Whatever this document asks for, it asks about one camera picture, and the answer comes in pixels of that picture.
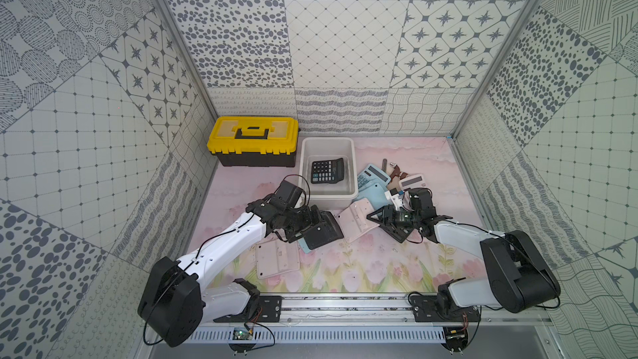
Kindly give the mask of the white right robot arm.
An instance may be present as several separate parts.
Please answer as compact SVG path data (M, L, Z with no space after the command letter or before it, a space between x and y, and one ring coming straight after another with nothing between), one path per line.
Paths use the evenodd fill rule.
M410 189L403 204L387 204L367 214L367 220L399 243L417 232L424 240L464 251L483 264L484 276L451 279L437 288L436 309L443 316L467 307L519 313L561 304L559 282L528 234L488 230L438 214L430 189Z

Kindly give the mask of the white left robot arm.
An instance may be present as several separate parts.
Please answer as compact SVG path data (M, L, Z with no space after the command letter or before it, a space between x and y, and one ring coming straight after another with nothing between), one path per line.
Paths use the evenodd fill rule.
M238 316L245 322L259 316L260 292L245 279L221 288L209 285L242 253L270 234L282 231L292 240L312 222L310 184L283 179L223 232L206 239L193 252L173 260L159 259L151 269L137 309L145 326L169 347L185 342L203 322Z

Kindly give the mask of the black calculator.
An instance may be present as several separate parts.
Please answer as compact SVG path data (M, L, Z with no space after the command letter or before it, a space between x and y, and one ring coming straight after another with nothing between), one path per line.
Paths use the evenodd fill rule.
M345 161L335 160L313 161L311 169L312 184L337 184L345 179Z
M413 214L405 209L388 205L382 209L379 220L380 227L398 243L405 242L414 230Z

